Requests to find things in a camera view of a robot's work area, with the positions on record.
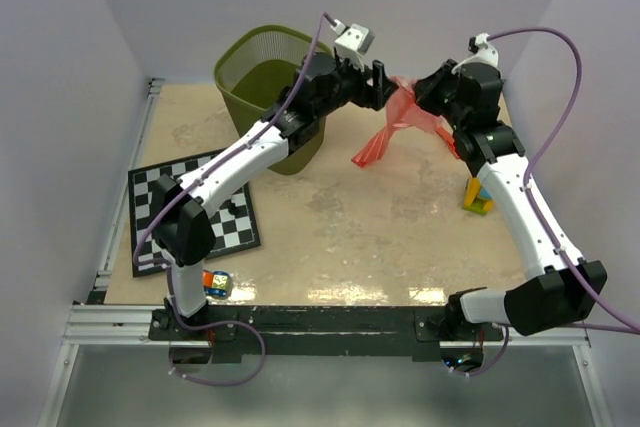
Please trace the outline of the red plastic trash bag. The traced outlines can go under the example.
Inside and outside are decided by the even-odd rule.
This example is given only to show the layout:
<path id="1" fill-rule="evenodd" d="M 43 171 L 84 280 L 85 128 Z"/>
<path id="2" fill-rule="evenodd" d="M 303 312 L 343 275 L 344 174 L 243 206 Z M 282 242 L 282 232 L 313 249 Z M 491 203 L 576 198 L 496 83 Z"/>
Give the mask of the red plastic trash bag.
<path id="1" fill-rule="evenodd" d="M 351 162 L 364 168 L 381 160 L 389 147 L 391 137 L 407 128 L 417 128 L 426 134 L 439 136 L 454 158 L 458 159 L 453 136 L 444 126 L 444 119 L 422 110 L 416 104 L 413 90 L 416 80 L 397 76 L 392 80 L 398 89 L 385 104 L 385 125 L 351 158 Z"/>

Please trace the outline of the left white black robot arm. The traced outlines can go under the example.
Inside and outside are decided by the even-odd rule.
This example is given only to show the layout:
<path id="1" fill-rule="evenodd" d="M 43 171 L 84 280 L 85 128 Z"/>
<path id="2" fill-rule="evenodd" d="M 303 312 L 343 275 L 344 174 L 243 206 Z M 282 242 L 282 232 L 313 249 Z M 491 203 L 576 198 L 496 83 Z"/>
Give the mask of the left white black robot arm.
<path id="1" fill-rule="evenodd" d="M 305 146 L 326 116 L 349 103 L 379 111 L 397 88 L 380 61 L 359 68 L 336 54 L 309 54 L 293 85 L 238 141 L 179 179 L 163 175 L 153 183 L 146 233 L 163 251 L 177 333 L 196 339 L 207 327 L 202 272 L 216 243 L 213 214 L 240 187 Z"/>

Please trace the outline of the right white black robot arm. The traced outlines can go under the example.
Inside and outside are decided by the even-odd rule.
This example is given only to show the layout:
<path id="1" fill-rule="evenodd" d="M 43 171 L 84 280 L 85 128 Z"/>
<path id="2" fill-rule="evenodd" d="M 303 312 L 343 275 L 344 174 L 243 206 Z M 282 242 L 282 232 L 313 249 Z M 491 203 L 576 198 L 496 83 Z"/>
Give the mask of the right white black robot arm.
<path id="1" fill-rule="evenodd" d="M 469 339 L 481 323 L 507 324 L 528 336 L 583 321 L 607 280 L 602 263 L 584 258 L 525 175 L 525 149 L 498 118 L 502 87 L 495 66 L 452 59 L 413 87 L 417 106 L 452 128 L 458 156 L 502 213 L 525 272 L 525 282 L 510 290 L 476 288 L 450 296 L 445 326 L 459 340 Z"/>

